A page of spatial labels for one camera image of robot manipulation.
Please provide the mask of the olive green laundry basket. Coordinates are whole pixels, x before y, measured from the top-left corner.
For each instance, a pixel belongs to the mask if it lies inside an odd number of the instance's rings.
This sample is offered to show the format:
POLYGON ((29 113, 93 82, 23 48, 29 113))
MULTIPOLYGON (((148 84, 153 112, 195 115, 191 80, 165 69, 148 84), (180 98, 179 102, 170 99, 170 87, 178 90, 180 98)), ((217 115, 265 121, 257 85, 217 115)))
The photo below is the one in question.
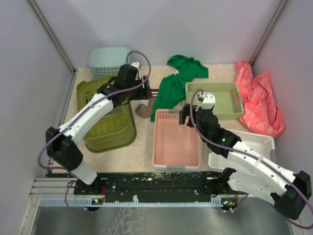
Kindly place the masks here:
MULTIPOLYGON (((82 81, 76 87, 77 110, 86 106, 97 89, 108 82, 112 76, 93 81, 82 81)), ((122 103, 102 117, 84 136, 87 149, 100 153, 132 144, 136 139, 137 131, 131 104, 122 103)))

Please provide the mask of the light blue laundry basket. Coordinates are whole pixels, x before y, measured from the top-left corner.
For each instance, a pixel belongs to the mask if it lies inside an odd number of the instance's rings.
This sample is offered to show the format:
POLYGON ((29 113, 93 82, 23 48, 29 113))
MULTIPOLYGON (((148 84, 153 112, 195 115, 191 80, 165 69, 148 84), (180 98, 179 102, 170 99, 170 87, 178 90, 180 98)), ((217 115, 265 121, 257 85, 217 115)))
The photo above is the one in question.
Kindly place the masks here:
POLYGON ((116 76, 125 64, 128 47, 98 47, 89 54, 88 67, 93 80, 116 76))

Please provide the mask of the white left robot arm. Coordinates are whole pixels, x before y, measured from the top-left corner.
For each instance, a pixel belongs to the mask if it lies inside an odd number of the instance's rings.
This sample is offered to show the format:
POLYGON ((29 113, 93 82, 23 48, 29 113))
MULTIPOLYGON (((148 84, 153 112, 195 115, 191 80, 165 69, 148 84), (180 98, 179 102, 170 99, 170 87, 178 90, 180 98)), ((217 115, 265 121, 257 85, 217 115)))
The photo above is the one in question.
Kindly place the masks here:
POLYGON ((45 133, 47 155, 84 184, 91 194, 98 193, 102 183, 98 173, 86 163, 78 148, 87 132, 105 115, 126 101, 148 99, 148 77, 140 74, 140 64, 120 67, 113 83, 105 83, 72 119, 45 133))

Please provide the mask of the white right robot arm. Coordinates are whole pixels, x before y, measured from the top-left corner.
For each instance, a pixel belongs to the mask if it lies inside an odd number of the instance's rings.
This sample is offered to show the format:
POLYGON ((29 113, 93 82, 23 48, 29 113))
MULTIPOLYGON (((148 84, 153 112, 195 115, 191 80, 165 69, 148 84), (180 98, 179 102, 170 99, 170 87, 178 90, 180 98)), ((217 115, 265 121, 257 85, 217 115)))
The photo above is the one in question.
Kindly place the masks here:
POLYGON ((221 192, 254 195, 292 220, 299 218, 305 206, 313 207, 309 202, 311 178, 306 172, 285 169, 254 151, 238 135, 222 128, 212 109, 185 104, 179 112, 179 124, 193 127, 213 153, 249 171, 245 174, 225 168, 218 178, 221 192))

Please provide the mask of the pink plastic basket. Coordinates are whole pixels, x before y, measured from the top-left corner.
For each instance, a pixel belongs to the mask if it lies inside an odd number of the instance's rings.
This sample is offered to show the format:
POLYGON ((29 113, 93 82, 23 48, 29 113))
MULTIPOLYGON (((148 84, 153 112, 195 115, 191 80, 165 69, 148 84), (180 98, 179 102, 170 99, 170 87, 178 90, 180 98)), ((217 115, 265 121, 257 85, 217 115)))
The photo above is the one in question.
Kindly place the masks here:
POLYGON ((198 169, 201 165, 199 136, 194 128, 179 124, 175 110, 156 111, 152 165, 198 169))

